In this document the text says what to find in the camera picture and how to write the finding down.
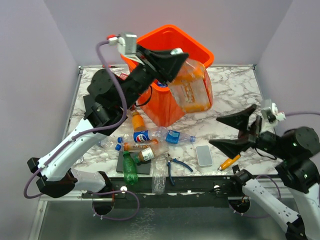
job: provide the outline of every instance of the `blue label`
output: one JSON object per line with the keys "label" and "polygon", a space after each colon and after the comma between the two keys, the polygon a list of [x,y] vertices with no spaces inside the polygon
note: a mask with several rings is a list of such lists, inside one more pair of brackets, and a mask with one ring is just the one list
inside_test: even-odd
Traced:
{"label": "blue label", "polygon": [[168,85],[167,84],[162,84],[161,82],[159,82],[158,80],[157,81],[155,81],[155,84],[158,86],[158,87],[160,87],[160,88],[166,88],[166,87],[168,87]]}
{"label": "blue label", "polygon": [[179,131],[169,130],[169,132],[165,138],[165,141],[170,144],[177,144],[179,141],[179,136],[180,136]]}
{"label": "blue label", "polygon": [[136,143],[141,143],[141,142],[145,142],[145,141],[150,141],[149,137],[148,137],[148,130],[146,131],[137,131],[133,133],[133,140]]}

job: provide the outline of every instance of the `smartphone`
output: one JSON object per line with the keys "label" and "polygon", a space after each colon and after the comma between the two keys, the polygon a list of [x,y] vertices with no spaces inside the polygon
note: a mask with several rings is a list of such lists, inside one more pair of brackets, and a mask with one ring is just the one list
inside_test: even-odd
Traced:
{"label": "smartphone", "polygon": [[195,147],[198,164],[201,167],[211,166],[214,162],[212,160],[210,148],[207,145]]}

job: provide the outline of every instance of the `white bottle cap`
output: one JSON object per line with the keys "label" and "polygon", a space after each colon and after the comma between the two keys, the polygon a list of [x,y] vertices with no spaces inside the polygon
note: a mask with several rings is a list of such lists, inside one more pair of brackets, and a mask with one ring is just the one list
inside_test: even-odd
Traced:
{"label": "white bottle cap", "polygon": [[177,54],[183,54],[183,53],[184,51],[182,51],[180,47],[177,47],[170,52],[171,55],[177,55]]}

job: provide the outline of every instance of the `white wall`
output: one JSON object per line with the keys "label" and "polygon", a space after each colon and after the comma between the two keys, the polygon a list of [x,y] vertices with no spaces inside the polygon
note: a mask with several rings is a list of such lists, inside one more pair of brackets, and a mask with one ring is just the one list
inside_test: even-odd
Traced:
{"label": "white wall", "polygon": [[[256,73],[265,98],[285,112],[320,112],[320,1],[294,0],[259,61]],[[320,116],[289,117],[284,130],[308,126],[320,135]],[[320,155],[313,158],[320,169]]]}
{"label": "white wall", "polygon": [[78,73],[43,0],[1,2],[0,73],[0,239],[25,240],[38,203],[23,197],[27,160],[61,140]]}
{"label": "white wall", "polygon": [[[292,0],[44,0],[80,65],[100,65],[94,50],[110,34],[142,36],[174,24],[206,46],[215,64],[257,64]],[[105,47],[111,63],[123,63]]]}

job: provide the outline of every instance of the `marble surface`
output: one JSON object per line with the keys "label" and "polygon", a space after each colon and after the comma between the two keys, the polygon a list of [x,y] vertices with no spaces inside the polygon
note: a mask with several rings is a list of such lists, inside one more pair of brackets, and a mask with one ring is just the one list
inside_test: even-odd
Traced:
{"label": "marble surface", "polygon": [[[83,96],[87,95],[87,87],[95,72],[99,68],[85,68],[83,70],[81,83],[78,89],[74,110],[69,126],[71,132],[83,118],[85,105]],[[129,73],[126,66],[112,68],[117,75]],[[180,120],[175,122],[169,129],[185,132],[196,136],[194,144],[183,146],[170,146],[169,153],[173,158],[187,163],[192,167],[190,172],[183,166],[173,163],[171,173],[173,176],[211,176],[211,175],[232,175],[232,168],[229,167],[223,172],[217,171],[217,168],[227,157],[216,147],[208,143],[210,139],[235,139],[237,130],[216,121],[216,117],[239,112],[251,104],[259,104],[262,100],[258,84],[251,67],[209,67],[207,69],[212,83],[214,94],[213,106],[210,110],[201,113],[186,114]],[[147,128],[156,127],[156,125],[139,110],[142,114]],[[128,118],[111,137],[120,137],[123,134],[133,131],[132,123]],[[200,167],[196,156],[196,146],[208,145],[211,151],[213,165],[209,167]],[[116,172],[119,152],[113,149],[106,150],[99,146],[93,146],[83,156],[83,162],[75,164],[74,167],[81,171],[97,172],[104,171],[109,177],[122,177],[121,173]],[[271,160],[259,156],[254,150],[250,149],[241,154],[241,158],[236,162],[240,169],[246,169],[254,175],[258,174],[276,174],[274,167],[279,164],[279,160]]]}

